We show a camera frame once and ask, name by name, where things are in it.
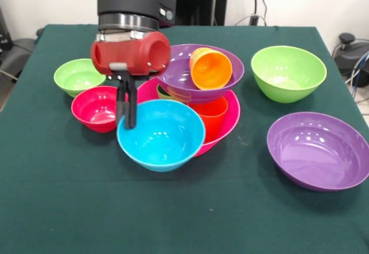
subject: orange cup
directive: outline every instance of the orange cup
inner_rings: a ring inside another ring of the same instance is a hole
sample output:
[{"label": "orange cup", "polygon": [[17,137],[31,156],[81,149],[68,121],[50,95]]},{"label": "orange cup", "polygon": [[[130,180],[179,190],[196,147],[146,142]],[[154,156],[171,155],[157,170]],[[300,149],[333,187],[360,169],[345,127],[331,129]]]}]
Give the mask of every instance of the orange cup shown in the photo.
[{"label": "orange cup", "polygon": [[225,113],[228,110],[228,101],[225,97],[205,104],[189,103],[189,107],[195,110],[204,122],[206,130],[205,143],[215,140],[219,134]]},{"label": "orange cup", "polygon": [[201,90],[220,89],[232,77],[232,63],[220,51],[198,48],[190,58],[192,81]]}]

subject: green bowl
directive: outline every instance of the green bowl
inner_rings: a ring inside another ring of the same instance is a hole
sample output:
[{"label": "green bowl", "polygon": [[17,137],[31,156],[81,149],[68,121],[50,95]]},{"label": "green bowl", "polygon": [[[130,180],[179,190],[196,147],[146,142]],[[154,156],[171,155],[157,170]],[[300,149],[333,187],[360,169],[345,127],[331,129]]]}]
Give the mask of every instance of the green bowl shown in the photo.
[{"label": "green bowl", "polygon": [[264,94],[278,103],[294,103],[311,94],[327,77],[327,68],[301,48],[273,46],[251,60],[255,80]]},{"label": "green bowl", "polygon": [[69,61],[54,74],[55,83],[71,97],[101,85],[105,79],[106,76],[100,74],[88,58]]},{"label": "green bowl", "polygon": [[162,100],[175,100],[170,94],[168,94],[164,89],[158,84],[156,87],[157,96]]}]

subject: floor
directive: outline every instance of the floor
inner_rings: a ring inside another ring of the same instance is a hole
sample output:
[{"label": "floor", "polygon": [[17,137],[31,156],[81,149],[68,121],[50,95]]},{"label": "floor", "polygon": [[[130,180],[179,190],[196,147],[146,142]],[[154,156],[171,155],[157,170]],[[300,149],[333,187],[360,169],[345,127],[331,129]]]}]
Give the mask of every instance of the floor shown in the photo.
[{"label": "floor", "polygon": [[2,84],[0,88],[0,113],[3,111],[10,94],[12,93],[15,87],[15,83],[12,83],[9,79],[9,82],[6,82],[5,85]]}]

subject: dark green cloth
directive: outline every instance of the dark green cloth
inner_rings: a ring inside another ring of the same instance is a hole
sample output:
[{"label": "dark green cloth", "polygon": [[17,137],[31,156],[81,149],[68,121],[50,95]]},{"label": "dark green cloth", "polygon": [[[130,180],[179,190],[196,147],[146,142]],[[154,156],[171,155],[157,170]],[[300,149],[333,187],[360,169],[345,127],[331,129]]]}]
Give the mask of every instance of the dark green cloth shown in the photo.
[{"label": "dark green cloth", "polygon": [[[115,132],[82,126],[54,84],[58,66],[89,57],[95,33],[92,25],[48,26],[0,116],[0,253],[368,253],[369,182],[339,193],[302,189],[266,147],[270,125],[296,111],[339,117],[369,139],[315,28],[164,30],[171,44],[225,48],[245,66],[235,130],[170,173],[130,160]],[[274,103],[253,79],[252,55],[276,44],[327,65],[327,80],[302,101]]]}]

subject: purple bowl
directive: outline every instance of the purple bowl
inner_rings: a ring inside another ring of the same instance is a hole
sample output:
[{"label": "purple bowl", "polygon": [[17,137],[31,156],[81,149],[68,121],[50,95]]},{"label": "purple bowl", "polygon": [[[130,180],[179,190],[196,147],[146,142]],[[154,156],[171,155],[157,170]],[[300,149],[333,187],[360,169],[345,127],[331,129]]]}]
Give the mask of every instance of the purple bowl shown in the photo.
[{"label": "purple bowl", "polygon": [[[221,89],[200,90],[193,83],[190,75],[191,53],[197,48],[212,48],[224,53],[231,61],[233,72],[230,81]],[[234,54],[222,48],[184,44],[171,47],[171,62],[162,75],[158,76],[160,86],[172,97],[184,103],[207,103],[223,97],[243,77],[244,67],[241,60]]]},{"label": "purple bowl", "polygon": [[278,167],[313,191],[355,187],[369,175],[369,145],[351,126],[325,114],[293,113],[270,127],[267,144]]}]

